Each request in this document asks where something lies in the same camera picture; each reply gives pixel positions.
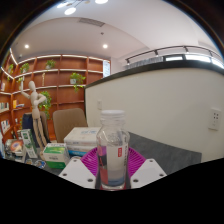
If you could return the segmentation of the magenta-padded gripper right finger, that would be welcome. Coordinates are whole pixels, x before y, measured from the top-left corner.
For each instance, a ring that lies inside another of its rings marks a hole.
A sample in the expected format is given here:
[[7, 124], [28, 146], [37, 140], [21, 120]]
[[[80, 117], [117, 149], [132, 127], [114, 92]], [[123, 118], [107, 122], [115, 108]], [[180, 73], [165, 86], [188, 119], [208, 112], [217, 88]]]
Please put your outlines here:
[[127, 164], [130, 188], [140, 188], [166, 176], [166, 173], [153, 159], [146, 159], [130, 148]]

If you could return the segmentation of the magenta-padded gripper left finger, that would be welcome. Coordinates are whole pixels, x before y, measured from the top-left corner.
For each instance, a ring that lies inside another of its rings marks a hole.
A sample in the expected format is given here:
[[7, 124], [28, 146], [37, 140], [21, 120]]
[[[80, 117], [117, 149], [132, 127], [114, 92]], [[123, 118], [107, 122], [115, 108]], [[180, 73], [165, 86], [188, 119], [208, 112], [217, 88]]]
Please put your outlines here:
[[93, 148], [84, 156], [73, 156], [59, 176], [84, 188], [99, 186], [97, 149]]

